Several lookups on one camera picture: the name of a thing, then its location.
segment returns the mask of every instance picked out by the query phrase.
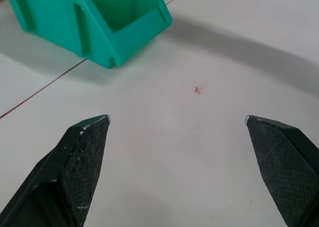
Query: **green plastic bin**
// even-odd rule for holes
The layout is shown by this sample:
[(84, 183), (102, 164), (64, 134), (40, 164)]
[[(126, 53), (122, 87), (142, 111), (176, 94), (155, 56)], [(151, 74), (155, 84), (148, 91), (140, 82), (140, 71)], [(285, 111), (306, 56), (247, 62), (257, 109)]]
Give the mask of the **green plastic bin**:
[(9, 0), (23, 30), (104, 67), (123, 65), (172, 22), (163, 0)]

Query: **white table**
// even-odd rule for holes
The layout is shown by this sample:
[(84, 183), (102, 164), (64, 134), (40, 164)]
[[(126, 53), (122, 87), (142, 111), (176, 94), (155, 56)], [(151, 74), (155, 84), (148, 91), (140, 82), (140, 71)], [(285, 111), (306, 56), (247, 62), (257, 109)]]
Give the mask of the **white table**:
[(244, 120), (276, 119), (319, 145), (319, 0), (169, 9), (174, 25), (127, 65), (85, 61), (0, 120), (0, 208), (69, 126), (110, 114), (86, 227), (286, 226)]

